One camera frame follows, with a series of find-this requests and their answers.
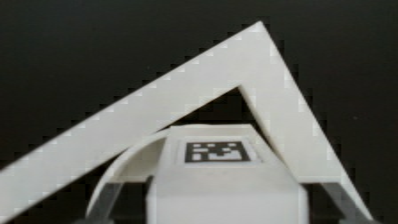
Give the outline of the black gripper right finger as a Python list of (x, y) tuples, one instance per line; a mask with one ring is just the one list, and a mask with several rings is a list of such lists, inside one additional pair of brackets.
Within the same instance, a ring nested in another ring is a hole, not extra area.
[(310, 224), (381, 224), (352, 182), (303, 184), (310, 199)]

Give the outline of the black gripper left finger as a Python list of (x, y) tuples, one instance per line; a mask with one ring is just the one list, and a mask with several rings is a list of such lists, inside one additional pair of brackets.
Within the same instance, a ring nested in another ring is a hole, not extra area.
[(146, 196), (153, 177), (145, 182), (107, 183), (88, 216), (73, 224), (148, 224)]

